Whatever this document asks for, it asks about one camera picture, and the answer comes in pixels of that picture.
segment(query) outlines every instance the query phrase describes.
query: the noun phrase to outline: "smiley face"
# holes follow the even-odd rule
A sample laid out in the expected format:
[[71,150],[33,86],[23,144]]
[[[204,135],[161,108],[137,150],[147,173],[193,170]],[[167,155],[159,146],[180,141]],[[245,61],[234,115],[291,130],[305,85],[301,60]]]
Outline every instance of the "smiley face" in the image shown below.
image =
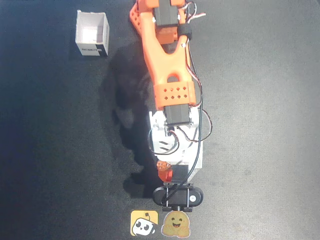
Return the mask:
[[172,211],[165,217],[161,233],[167,237],[187,238],[190,236],[189,225],[187,214],[183,211]]
[[148,236],[150,234],[154,234],[155,231],[155,224],[144,218],[138,218],[132,228],[132,232],[135,236]]

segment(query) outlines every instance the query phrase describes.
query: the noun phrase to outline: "hugging face emoji sticker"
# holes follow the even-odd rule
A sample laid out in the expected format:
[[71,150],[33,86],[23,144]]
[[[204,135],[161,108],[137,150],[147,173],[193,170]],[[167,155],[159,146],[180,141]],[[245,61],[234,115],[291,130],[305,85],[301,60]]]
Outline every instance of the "hugging face emoji sticker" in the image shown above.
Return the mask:
[[190,236],[190,222],[183,211],[171,211],[165,219],[161,233],[167,237],[187,238]]

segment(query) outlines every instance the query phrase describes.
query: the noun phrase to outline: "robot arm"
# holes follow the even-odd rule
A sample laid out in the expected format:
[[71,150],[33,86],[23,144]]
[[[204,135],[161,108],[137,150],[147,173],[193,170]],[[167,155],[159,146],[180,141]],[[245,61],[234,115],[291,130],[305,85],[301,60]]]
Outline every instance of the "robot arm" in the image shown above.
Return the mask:
[[[194,4],[194,13],[189,16],[187,11],[191,4]],[[192,37],[189,23],[191,18],[197,17],[196,11],[196,4],[185,0],[137,0],[130,11],[130,20],[142,39],[144,60],[153,82],[157,112],[149,113],[148,141],[158,159],[158,176],[164,182],[163,187],[154,191],[153,200],[165,211],[191,212],[192,207],[203,200],[202,191],[190,183],[202,168],[203,160],[203,146],[199,141],[202,87],[191,70],[193,61],[189,50]],[[175,51],[166,53],[162,45],[174,42]],[[198,104],[193,78],[201,92]]]

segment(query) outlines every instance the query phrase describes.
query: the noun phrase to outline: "wire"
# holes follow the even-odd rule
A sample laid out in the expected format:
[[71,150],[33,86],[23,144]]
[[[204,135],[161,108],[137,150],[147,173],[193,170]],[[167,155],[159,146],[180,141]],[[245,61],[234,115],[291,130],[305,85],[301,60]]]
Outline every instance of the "wire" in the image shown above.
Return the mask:
[[185,20],[187,24],[189,24],[191,21],[191,18],[197,14],[197,4],[194,1],[192,1],[191,3],[193,3],[194,10],[193,10],[193,13],[191,14],[191,16],[188,16],[188,18]]
[[196,80],[196,82],[198,83],[199,89],[200,89],[200,102],[198,104],[195,105],[195,107],[200,107],[200,105],[203,102],[203,91],[202,91],[202,83],[199,80],[199,78],[196,76],[196,74],[191,70],[191,68],[188,66],[188,64],[186,65],[186,69],[188,70],[189,74]]
[[[211,135],[212,129],[213,129],[213,125],[212,125],[212,121],[211,121],[211,119],[210,119],[209,114],[208,114],[204,109],[202,109],[202,111],[203,111],[204,115],[206,116],[206,118],[208,119],[209,124],[210,124],[209,133],[207,134],[207,136],[206,136],[205,138],[201,139],[201,141],[204,141],[204,140],[206,140],[206,139]],[[198,142],[199,142],[199,140],[195,140],[194,138],[193,138],[193,139],[190,139],[190,138],[188,137],[188,135],[186,134],[186,132],[181,129],[181,127],[177,126],[176,128],[179,129],[179,130],[183,133],[185,139],[187,139],[189,142],[191,142],[191,143],[198,143]]]
[[[194,60],[193,60],[193,57],[192,57],[192,54],[191,54],[191,50],[190,50],[190,47],[188,48],[189,49],[189,55],[190,55],[190,61],[191,61],[191,65],[193,66],[193,70],[194,70],[194,74],[196,76],[197,75],[197,70],[196,70],[196,67],[195,67],[195,64],[194,64]],[[201,139],[201,130],[202,130],[202,114],[203,114],[203,105],[201,104],[200,105],[200,112],[199,112],[199,126],[198,126],[198,129],[199,129],[199,136],[198,136],[198,139],[200,140]],[[175,188],[173,189],[169,195],[166,197],[166,195],[163,196],[162,200],[161,200],[161,203],[164,204],[165,202],[167,202],[169,199],[171,199],[173,197],[173,195],[179,190],[182,188],[182,186],[188,181],[188,178],[191,176],[191,174],[194,172],[195,168],[196,168],[196,165],[198,163],[198,159],[199,159],[199,155],[200,155],[200,150],[201,150],[201,141],[198,142],[198,148],[197,148],[197,151],[196,151],[196,156],[195,156],[195,160],[193,162],[193,165],[189,171],[189,173],[187,174],[187,176],[183,179],[183,181]]]
[[[183,43],[183,46],[184,47],[184,50],[185,50],[185,55],[187,56],[187,46],[188,48],[190,49],[190,45],[189,45],[189,38],[186,39],[186,42]],[[197,74],[195,74],[192,69],[190,68],[189,66],[189,63],[188,63],[188,59],[187,57],[185,58],[185,66],[186,66],[186,69],[188,70],[189,74],[196,80],[196,82],[198,83],[198,86],[199,86],[199,90],[200,90],[200,102],[198,104],[195,105],[195,107],[200,107],[200,105],[202,104],[203,102],[203,91],[202,91],[202,83],[201,81],[199,80],[199,78],[197,77]]]
[[152,148],[151,148],[151,146],[150,146],[150,134],[151,134],[151,132],[152,132],[152,128],[149,130],[147,141],[148,141],[148,147],[149,147],[150,151],[151,151],[153,154],[155,154],[155,155],[171,155],[171,154],[174,154],[176,151],[178,151],[178,149],[179,149],[179,147],[180,147],[180,141],[179,141],[179,138],[178,138],[177,134],[175,133],[175,131],[170,130],[169,133],[172,133],[172,134],[173,134],[174,139],[175,139],[175,143],[177,142],[177,147],[176,147],[176,149],[175,149],[174,151],[172,151],[172,152],[170,152],[170,151],[171,151],[171,149],[170,149],[170,150],[168,150],[167,152],[164,152],[164,153],[157,153],[157,152],[154,152],[154,151],[152,150]]
[[186,5],[184,5],[183,7],[179,8],[179,9],[186,10],[189,7],[190,4],[194,4],[194,2],[193,1],[189,1],[189,2],[186,3]]
[[191,14],[191,16],[187,16],[187,19],[186,19],[186,23],[189,24],[191,22],[191,20],[193,19],[197,19],[197,18],[201,18],[201,17],[204,17],[206,16],[207,14],[205,12],[202,12],[202,13],[199,13],[197,14],[197,4],[193,1],[190,1],[188,2],[184,7],[182,7],[183,9],[189,9],[190,5],[193,4],[194,6],[194,11],[193,11],[193,14]]

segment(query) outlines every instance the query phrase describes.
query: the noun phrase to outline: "robot face sticker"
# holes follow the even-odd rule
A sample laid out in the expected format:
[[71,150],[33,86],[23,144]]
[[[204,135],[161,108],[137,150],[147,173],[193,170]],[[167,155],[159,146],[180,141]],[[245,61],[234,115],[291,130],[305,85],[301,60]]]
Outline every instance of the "robot face sticker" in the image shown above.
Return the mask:
[[131,213],[131,235],[151,236],[156,232],[158,213],[156,211],[134,210]]
[[155,224],[144,218],[138,218],[132,228],[134,235],[148,236],[155,233]]
[[162,235],[166,237],[187,238],[190,236],[190,222],[187,214],[183,211],[171,211],[161,228]]

